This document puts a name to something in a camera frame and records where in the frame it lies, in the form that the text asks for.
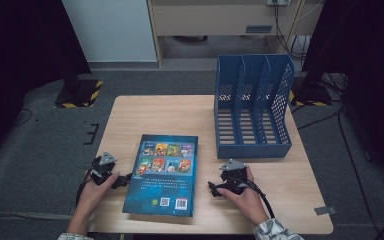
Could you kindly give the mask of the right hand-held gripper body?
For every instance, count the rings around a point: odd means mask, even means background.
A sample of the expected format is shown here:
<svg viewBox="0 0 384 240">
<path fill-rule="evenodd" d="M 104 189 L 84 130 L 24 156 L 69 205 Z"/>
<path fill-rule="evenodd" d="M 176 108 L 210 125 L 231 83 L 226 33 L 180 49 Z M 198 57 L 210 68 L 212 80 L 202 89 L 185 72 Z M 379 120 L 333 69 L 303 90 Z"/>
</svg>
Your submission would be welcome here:
<svg viewBox="0 0 384 240">
<path fill-rule="evenodd" d="M 230 159 L 220 167 L 223 183 L 219 189 L 227 189 L 234 194 L 241 195 L 247 187 L 247 165 L 243 162 Z"/>
</svg>

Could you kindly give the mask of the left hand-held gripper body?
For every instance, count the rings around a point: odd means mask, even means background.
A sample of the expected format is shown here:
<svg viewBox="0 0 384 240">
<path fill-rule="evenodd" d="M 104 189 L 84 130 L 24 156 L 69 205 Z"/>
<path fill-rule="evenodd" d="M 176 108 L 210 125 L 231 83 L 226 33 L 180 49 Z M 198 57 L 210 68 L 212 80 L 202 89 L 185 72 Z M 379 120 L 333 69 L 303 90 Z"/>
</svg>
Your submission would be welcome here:
<svg viewBox="0 0 384 240">
<path fill-rule="evenodd" d="M 92 161 L 90 176 L 96 185 L 101 185 L 112 175 L 116 161 L 117 158 L 107 151 Z"/>
</svg>

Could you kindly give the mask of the blue plastic file rack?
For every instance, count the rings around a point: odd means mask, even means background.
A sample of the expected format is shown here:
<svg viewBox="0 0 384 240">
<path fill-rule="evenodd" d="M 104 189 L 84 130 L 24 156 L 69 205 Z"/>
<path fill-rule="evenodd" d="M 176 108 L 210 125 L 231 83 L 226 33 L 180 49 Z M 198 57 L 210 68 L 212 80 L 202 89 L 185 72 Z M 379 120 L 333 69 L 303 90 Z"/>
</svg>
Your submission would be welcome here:
<svg viewBox="0 0 384 240">
<path fill-rule="evenodd" d="M 286 54 L 220 55 L 214 99 L 217 157 L 283 158 L 294 64 Z"/>
</svg>

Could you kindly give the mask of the person's left hand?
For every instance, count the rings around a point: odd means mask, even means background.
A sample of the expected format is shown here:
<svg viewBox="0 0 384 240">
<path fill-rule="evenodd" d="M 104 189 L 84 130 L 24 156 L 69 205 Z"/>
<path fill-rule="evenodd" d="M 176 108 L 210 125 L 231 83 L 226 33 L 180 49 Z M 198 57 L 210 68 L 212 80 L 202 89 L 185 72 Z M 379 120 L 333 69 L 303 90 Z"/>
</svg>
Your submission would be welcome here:
<svg viewBox="0 0 384 240">
<path fill-rule="evenodd" d="M 88 177 L 81 191 L 76 213 L 90 216 L 118 177 L 119 173 L 113 173 L 101 185 L 97 185 L 91 177 Z"/>
</svg>

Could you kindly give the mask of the person's right hand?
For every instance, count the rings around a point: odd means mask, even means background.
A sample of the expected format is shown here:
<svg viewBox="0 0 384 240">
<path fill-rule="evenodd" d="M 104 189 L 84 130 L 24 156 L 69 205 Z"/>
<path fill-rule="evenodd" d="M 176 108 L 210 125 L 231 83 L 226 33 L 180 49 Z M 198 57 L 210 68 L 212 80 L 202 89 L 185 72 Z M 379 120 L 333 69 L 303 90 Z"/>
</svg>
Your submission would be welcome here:
<svg viewBox="0 0 384 240">
<path fill-rule="evenodd" d="M 235 194 L 225 188 L 218 188 L 217 192 L 233 202 L 243 216 L 254 226 L 269 219 L 269 216 L 262 205 L 260 195 L 254 190 L 246 188 L 241 195 Z"/>
</svg>

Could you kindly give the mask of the grey tape strip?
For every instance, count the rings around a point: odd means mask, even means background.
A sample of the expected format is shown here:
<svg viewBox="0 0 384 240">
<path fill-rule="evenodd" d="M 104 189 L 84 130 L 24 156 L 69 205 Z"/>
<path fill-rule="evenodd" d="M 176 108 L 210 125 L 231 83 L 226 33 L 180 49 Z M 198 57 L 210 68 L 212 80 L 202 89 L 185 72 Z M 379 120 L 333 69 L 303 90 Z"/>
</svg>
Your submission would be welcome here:
<svg viewBox="0 0 384 240">
<path fill-rule="evenodd" d="M 317 207 L 314 209 L 314 211 L 317 215 L 324 215 L 324 214 L 332 215 L 337 213 L 337 210 L 333 206 Z"/>
</svg>

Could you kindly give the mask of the white cabinet panel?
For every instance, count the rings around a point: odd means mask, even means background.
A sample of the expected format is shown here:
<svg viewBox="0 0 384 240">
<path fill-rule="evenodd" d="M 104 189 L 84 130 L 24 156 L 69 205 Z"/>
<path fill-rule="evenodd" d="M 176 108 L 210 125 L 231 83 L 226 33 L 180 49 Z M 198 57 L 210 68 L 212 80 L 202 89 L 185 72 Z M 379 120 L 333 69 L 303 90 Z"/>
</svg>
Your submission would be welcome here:
<svg viewBox="0 0 384 240">
<path fill-rule="evenodd" d="M 62 0 L 88 62 L 156 62 L 147 0 Z"/>
</svg>

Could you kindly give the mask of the black curtain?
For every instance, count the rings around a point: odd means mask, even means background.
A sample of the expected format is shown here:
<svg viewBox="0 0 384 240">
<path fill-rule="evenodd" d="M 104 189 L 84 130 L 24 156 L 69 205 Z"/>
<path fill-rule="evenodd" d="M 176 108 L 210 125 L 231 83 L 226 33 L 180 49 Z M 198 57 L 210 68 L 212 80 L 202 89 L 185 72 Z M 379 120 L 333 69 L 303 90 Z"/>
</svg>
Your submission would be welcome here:
<svg viewBox="0 0 384 240">
<path fill-rule="evenodd" d="M 306 94 L 343 73 L 343 101 L 373 160 L 384 164 L 384 0 L 326 0 L 303 70 Z"/>
<path fill-rule="evenodd" d="M 32 89 L 90 68 L 62 0 L 0 0 L 0 142 Z"/>
</svg>

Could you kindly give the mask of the grey label on desk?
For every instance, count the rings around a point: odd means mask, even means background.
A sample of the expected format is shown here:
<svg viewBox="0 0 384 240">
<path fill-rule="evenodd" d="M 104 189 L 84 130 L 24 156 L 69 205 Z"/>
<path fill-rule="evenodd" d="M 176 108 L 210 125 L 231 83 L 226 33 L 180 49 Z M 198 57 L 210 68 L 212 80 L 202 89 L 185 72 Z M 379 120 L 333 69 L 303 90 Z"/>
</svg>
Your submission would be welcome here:
<svg viewBox="0 0 384 240">
<path fill-rule="evenodd" d="M 269 34 L 272 32 L 272 25 L 247 25 L 245 32 L 247 34 Z"/>
</svg>

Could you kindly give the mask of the beige wooden desk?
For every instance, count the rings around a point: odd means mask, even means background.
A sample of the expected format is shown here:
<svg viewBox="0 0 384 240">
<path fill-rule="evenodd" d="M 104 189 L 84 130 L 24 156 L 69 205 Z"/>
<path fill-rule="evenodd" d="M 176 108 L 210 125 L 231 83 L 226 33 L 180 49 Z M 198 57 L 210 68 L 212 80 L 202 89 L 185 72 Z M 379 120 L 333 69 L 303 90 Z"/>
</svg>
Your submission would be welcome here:
<svg viewBox="0 0 384 240">
<path fill-rule="evenodd" d="M 267 6 L 266 0 L 147 0 L 157 62 L 164 41 L 173 36 L 264 36 L 271 53 L 291 49 L 296 36 L 313 34 L 326 0 L 290 0 Z M 247 34 L 247 25 L 272 25 L 269 34 Z"/>
</svg>

